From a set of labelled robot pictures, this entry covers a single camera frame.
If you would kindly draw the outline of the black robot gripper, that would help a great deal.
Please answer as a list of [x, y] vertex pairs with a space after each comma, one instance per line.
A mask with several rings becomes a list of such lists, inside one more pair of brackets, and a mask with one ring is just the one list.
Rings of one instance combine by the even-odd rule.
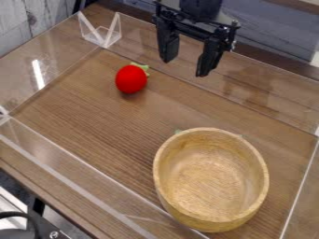
[[169, 63], [178, 55], [178, 35], [204, 41], [196, 76], [216, 68], [222, 51], [234, 48], [236, 19], [221, 10], [222, 0], [154, 0], [158, 56]]

